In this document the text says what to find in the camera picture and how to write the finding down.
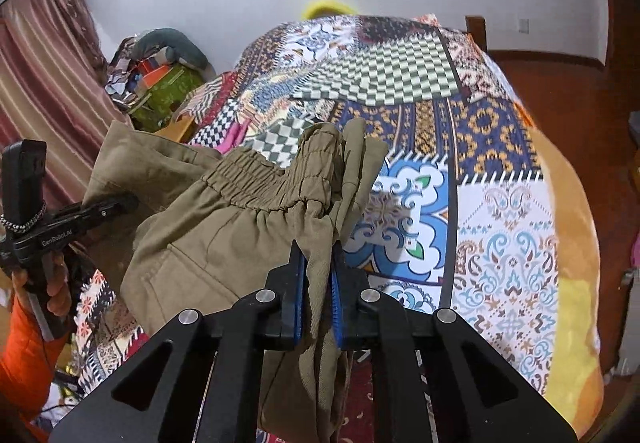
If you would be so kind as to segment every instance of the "khaki pants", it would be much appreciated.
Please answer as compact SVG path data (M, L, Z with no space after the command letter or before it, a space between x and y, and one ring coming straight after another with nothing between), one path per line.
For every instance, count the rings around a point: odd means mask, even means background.
M245 147L221 158L114 122L84 202L129 191L140 205L94 230L88 253L155 333L182 309L221 311L262 288L295 239L308 259L305 332L296 351L265 355L258 425L287 443L329 441L351 366L322 312L331 249L362 214L386 151L361 119L342 134L318 124L282 170Z

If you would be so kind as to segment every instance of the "baseboard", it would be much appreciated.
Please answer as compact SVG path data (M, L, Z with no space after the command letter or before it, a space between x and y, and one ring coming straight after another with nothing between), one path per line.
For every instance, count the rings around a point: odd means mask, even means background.
M550 51L528 51L524 49L490 49L487 53L497 62L505 60L537 60L542 62L562 62L564 64L577 64L604 70L604 64L598 59L583 57L581 55L553 53Z

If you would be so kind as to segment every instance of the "patterned bedspread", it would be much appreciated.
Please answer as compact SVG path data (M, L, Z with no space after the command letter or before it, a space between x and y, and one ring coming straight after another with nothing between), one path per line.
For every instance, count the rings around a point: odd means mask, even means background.
M283 24L249 45L224 76L207 97L215 112L205 120L197 110L199 144L218 145L234 120L249 118L245 145L286 167L304 127L329 121L340 129L362 117L367 134L390 152L344 246L348 264L365 268L372 287L407 308L455 309L578 435L586 431L602 399L598 261L586 272L561 247L579 239L597 251L588 204L571 166L466 33L440 27L433 16ZM586 233L557 228L571 212L557 206L552 181L565 178L579 187ZM94 278L77 318L87 390L146 336L140 340L102 281ZM358 383L366 360L355 364L344 426L355 443L372 441L364 435L370 419L355 412L370 393L368 378Z

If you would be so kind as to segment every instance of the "reddish-brown floor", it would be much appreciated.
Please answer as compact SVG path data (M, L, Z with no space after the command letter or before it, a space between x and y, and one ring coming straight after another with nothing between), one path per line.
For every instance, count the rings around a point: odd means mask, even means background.
M589 199L600 242L598 330L606 372L616 363L628 294L620 282L640 228L640 200L629 178L636 146L626 124L629 112L640 110L640 99L635 88L595 68L524 61L500 66L538 127L572 163ZM600 419L625 384L605 388Z

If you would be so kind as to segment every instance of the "silver rivet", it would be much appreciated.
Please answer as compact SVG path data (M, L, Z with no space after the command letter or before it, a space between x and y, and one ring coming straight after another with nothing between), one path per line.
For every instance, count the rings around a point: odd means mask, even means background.
M363 289L360 292L360 298L364 302L377 302L380 300L380 292L376 289Z
M271 302L276 298L276 294L270 289L262 289L255 294L255 298L258 302Z
M196 320L198 320L198 312L194 309L185 309L183 311L180 311L178 320L185 325L193 324L194 322L196 322Z
M456 312L449 308L438 309L438 320L444 324L451 324L456 320Z

